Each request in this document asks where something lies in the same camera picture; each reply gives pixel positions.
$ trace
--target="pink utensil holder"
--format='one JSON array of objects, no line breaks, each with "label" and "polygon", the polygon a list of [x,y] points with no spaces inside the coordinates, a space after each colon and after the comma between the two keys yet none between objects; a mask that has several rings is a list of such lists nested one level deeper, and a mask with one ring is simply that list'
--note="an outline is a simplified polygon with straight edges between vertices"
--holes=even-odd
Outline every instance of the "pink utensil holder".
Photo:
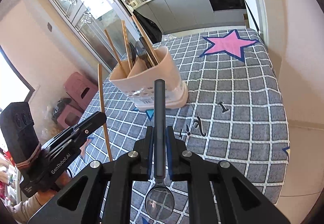
[{"label": "pink utensil holder", "polygon": [[[184,106],[188,99],[187,84],[182,81],[167,47],[155,49],[160,63],[147,69],[145,62],[139,58],[127,77],[124,76],[119,64],[112,71],[109,81],[123,94],[131,99],[140,111],[154,108],[154,81],[165,81],[166,108],[177,109]],[[129,70],[127,60],[121,62]]]}]

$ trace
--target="silver screw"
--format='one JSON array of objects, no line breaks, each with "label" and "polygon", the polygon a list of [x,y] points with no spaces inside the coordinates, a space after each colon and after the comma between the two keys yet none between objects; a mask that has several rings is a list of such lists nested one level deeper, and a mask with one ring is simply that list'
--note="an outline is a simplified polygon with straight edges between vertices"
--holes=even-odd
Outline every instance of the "silver screw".
[{"label": "silver screw", "polygon": [[184,156],[184,157],[190,157],[190,156],[192,156],[192,152],[190,152],[190,151],[183,151],[182,152],[182,155]]},{"label": "silver screw", "polygon": [[90,163],[90,167],[92,167],[92,168],[97,168],[99,165],[100,165],[99,161],[92,161]]},{"label": "silver screw", "polygon": [[222,168],[229,168],[229,166],[231,165],[229,162],[227,161],[220,161],[219,165],[222,167]]},{"label": "silver screw", "polygon": [[136,157],[136,156],[138,156],[138,153],[137,153],[136,151],[130,151],[130,152],[128,153],[128,156],[129,156],[129,157]]}]

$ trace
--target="black spoon handle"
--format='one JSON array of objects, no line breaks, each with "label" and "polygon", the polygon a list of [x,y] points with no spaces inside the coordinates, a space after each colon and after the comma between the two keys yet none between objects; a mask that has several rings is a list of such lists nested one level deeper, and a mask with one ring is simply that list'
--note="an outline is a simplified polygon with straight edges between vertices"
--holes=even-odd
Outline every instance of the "black spoon handle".
[{"label": "black spoon handle", "polygon": [[154,82],[154,177],[165,178],[165,81]]}]

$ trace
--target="metal spoon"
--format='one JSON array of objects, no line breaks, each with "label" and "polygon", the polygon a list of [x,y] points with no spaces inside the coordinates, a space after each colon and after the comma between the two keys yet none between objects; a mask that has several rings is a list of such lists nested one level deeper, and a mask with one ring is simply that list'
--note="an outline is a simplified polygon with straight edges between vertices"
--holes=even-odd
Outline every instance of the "metal spoon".
[{"label": "metal spoon", "polygon": [[165,179],[165,82],[154,85],[154,177],[155,185],[145,198],[145,209],[154,220],[165,220],[174,209],[174,197],[164,184]]}]

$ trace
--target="table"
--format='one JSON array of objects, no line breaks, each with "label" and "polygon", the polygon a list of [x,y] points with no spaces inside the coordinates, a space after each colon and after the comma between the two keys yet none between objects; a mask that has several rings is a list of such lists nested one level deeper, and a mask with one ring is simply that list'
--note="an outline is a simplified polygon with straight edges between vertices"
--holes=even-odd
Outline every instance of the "table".
[{"label": "table", "polygon": [[[182,131],[188,150],[212,162],[228,160],[276,203],[288,164],[289,138],[281,93],[267,50],[254,30],[239,29],[240,37],[261,42],[244,48],[245,62],[225,53],[198,57],[209,46],[202,37],[228,33],[229,30],[200,33],[155,45],[169,48],[189,89],[184,107],[166,110],[166,125],[173,126],[176,138]],[[132,101],[108,79],[103,90],[111,152],[116,159],[131,151],[137,139],[144,138],[146,126],[153,125],[153,119],[135,111]],[[219,102],[228,111],[223,113]],[[96,94],[81,121],[99,111],[99,106]],[[197,116],[201,118],[203,134],[199,127],[195,128]],[[95,159],[108,161],[102,128],[92,136],[85,161],[79,157],[70,166],[74,174]],[[189,223],[186,183],[171,182],[168,174],[165,183],[175,197],[175,210],[164,223]],[[150,182],[133,183],[131,223],[143,223],[142,218],[149,220],[144,198],[153,184],[153,174]]]}]

